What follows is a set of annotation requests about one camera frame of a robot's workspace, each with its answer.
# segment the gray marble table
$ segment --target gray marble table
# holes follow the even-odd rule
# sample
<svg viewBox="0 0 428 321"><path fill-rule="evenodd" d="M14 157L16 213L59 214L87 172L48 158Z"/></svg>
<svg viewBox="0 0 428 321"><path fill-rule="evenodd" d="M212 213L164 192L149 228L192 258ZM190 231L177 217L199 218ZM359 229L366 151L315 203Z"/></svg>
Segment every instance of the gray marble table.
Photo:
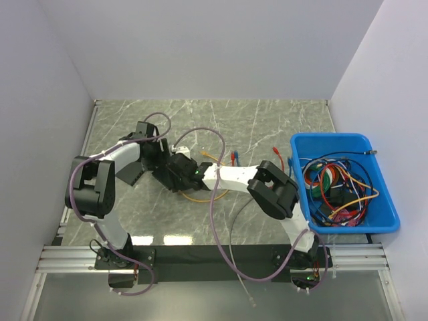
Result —
<svg viewBox="0 0 428 321"><path fill-rule="evenodd" d="M136 122L151 112L163 111L173 127L167 138L174 143L180 134L196 126L217 129L226 140L226 155L238 150L242 166L257 165L263 159L279 165L273 153L276 146L284 158L291 155L290 138L297 132L332 132L334 127L325 100L104 100L98 107L85 154L107 149L134 131ZM162 132L166 120L150 119ZM219 139L210 132L193 132L182 144L191 149L198 162L209 161L204 150L217 156ZM209 192L191 195L209 198ZM227 243L231 217L250 196L230 191L215 202L215 226L222 243ZM171 193L151 174L146 173L131 187L116 180L115 209L134 244L215 244L209 226L208 204L192 203L178 193ZM288 243L278 221L264 214L251 202L238 217L233 230L237 244ZM62 245L87 245L96 232L70 213ZM326 235L326 241L366 243L364 235Z"/></svg>

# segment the yellow wire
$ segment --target yellow wire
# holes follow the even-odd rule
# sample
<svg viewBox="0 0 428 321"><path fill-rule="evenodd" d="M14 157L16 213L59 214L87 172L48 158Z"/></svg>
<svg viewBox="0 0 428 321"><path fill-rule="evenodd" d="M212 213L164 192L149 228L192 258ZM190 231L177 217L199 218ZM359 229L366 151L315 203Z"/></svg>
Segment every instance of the yellow wire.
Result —
<svg viewBox="0 0 428 321"><path fill-rule="evenodd" d="M211 158L211 159L213 159L214 161L216 161L216 162L218 162L219 161L219 159L218 158L215 158L213 155L210 155L209 153L207 153L207 152L201 152L201 154L203 155L203 156L205 156L205 157L208 157L208 158ZM226 191L224 191L224 192L222 192L222 194L220 194L219 196L217 196L216 198L214 198L214 201L216 201L216 200L218 200L218 199L220 199L220 198L222 198L223 196L225 196L226 194L227 194L227 192L229 192L229 190L226 190ZM184 192L180 192L180 194L182 195L182 196L184 196L186 199L188 199L189 201L192 201L192 202L195 202L195 203L209 203L211 200L210 199L194 199L194 198L192 198L192 197L190 197L190 196L188 196L188 194L186 194L186 193L184 193Z"/></svg>
<svg viewBox="0 0 428 321"><path fill-rule="evenodd" d="M369 188L369 189L372 189L370 186L368 186L368 185L366 185L366 184L364 184L364 183L362 183L362 182L360 182L360 181L356 180L354 177L350 176L350 175L349 175L349 173L348 173L347 171L345 171L343 168L340 168L340 169L342 170L342 172L343 172L347 177L349 177L350 179L352 179L355 183L357 183L357 184L359 184L359 185L361 185L361 186L367 187L367 188ZM362 198L360 198L360 199L356 199L356 200L354 200L354 201L352 201L352 202L349 202L348 204L345 204L345 205L343 205L343 206L339 207L338 209L334 210L334 211L330 214L330 216L329 216L328 218L329 218L329 219L333 219L333 217L335 216L335 214L337 214L338 212L340 212L341 210L343 210L345 207L348 207L349 205L355 204L355 203L360 202L360 201L365 201L366 199L374 199L375 197L378 197L378 196L380 195L379 191L378 191L377 189L373 189L373 190L376 192L376 194L375 194L375 195L365 196L365 197L362 197Z"/></svg>

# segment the blue plastic bin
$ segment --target blue plastic bin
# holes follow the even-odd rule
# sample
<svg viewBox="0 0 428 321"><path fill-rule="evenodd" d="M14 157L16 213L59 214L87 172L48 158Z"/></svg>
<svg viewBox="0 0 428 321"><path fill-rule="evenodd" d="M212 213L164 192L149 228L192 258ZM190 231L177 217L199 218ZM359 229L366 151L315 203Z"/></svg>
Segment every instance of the blue plastic bin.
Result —
<svg viewBox="0 0 428 321"><path fill-rule="evenodd" d="M308 160L300 158L316 158L329 152L352 151L365 152L372 149L366 136L361 134L342 133L299 133L293 135L292 164L294 174L299 185L300 205L303 214L309 221L309 226L318 233L390 233L396 231L400 226L400 219L395 210L393 200L389 195L381 170L374 154L334 154L331 158L346 156L359 162L368 172L380 195L372 200L368 206L368 213L364 223L356 227L321 227L312 221L309 212L308 194L304 185L302 166ZM357 165L352 165L352 170L366 179L366 175Z"/></svg>

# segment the tangled wires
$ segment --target tangled wires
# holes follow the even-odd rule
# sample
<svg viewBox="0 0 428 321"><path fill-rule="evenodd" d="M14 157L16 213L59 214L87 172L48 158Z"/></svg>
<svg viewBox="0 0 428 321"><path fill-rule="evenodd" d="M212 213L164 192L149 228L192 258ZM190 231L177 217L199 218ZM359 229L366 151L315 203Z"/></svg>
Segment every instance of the tangled wires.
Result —
<svg viewBox="0 0 428 321"><path fill-rule="evenodd" d="M302 171L313 220L323 227L363 223L368 205L379 196L367 170L356 160L344 157L308 160ZM352 165L363 171L368 184Z"/></svg>

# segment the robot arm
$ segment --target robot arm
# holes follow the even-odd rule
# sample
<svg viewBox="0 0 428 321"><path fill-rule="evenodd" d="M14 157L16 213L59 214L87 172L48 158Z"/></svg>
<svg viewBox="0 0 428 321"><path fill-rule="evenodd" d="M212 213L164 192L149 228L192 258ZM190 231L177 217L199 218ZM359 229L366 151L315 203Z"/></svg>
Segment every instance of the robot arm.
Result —
<svg viewBox="0 0 428 321"><path fill-rule="evenodd" d="M167 166L184 186L209 191L214 189L217 165L201 163L197 166L187 148L181 147L172 155ZM251 167L220 166L219 171L221 179L218 189L251 194L264 213L281 222L291 244L304 229L309 229L298 202L297 184L270 161L264 160L259 166ZM315 253L317 247L314 234L307 232L297 244L296 251Z"/></svg>
<svg viewBox="0 0 428 321"><path fill-rule="evenodd" d="M138 137L157 135L157 128L149 123L138 122L136 132L121 138L133 140ZM132 241L123 230L117 214L112 210L115 199L115 174L129 164L138 162L172 192L189 189L212 190L217 180L217 165L197 164L185 147L172 148L170 154L167 140L133 142L125 144L111 154L85 165L74 182L74 197L81 214L97 222L97 226L111 245L125 256L132 257ZM72 171L88 157L77 156ZM308 229L298 203L298 186L273 163L264 160L259 166L219 168L221 180L218 189L229 189L249 193L261 209L270 217L278 219L293 243L297 236ZM68 188L66 205L71 207ZM307 232L300 240L296 251L308 261L316 257L318 240L312 232Z"/></svg>

